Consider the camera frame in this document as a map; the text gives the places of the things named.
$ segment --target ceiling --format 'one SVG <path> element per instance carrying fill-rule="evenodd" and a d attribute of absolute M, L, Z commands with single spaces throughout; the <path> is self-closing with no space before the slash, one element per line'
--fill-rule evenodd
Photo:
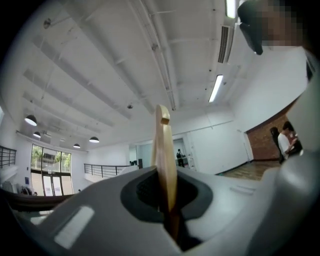
<path fill-rule="evenodd" d="M 225 104 L 241 68 L 218 63 L 222 25 L 231 46 L 236 22 L 224 0 L 57 0 L 40 11 L 20 70 L 20 106 L 38 130 L 66 139 L 62 147 L 94 147 L 90 137 L 151 116 L 157 104 L 208 106 L 219 74 L 211 104 Z M 20 132 L 34 129 L 23 123 Z"/>

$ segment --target wooden floor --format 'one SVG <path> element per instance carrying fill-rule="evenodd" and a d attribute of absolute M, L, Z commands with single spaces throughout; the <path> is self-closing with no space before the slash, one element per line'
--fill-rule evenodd
<path fill-rule="evenodd" d="M 257 161 L 240 166 L 237 169 L 228 171 L 223 176 L 260 181 L 265 170 L 272 167 L 279 167 L 278 161 Z"/>

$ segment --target wooden stick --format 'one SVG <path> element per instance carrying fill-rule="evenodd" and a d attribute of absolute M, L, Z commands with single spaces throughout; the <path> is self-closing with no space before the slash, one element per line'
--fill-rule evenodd
<path fill-rule="evenodd" d="M 156 164 L 162 194 L 162 207 L 166 217 L 166 228 L 174 240 L 179 230 L 177 201 L 177 167 L 174 155 L 174 143 L 170 114 L 165 106 L 157 105 L 155 113 L 155 138 L 152 147 L 151 165 Z"/>

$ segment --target brick wall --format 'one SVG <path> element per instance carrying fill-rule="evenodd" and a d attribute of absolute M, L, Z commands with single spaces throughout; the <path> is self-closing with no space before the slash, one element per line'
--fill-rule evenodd
<path fill-rule="evenodd" d="M 246 132 L 252 148 L 254 160 L 271 160 L 279 158 L 279 150 L 272 139 L 270 128 L 277 127 L 279 133 L 282 131 L 284 123 L 288 121 L 286 113 L 294 102 L 267 121 Z"/>

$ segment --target white shirt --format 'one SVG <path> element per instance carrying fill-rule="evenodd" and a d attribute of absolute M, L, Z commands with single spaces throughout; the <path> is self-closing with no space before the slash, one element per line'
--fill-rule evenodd
<path fill-rule="evenodd" d="M 287 138 L 286 135 L 280 133 L 278 136 L 278 143 L 279 143 L 279 148 L 281 150 L 281 153 L 285 159 L 288 159 L 288 154 L 286 154 L 286 151 L 290 147 L 290 142 Z"/>

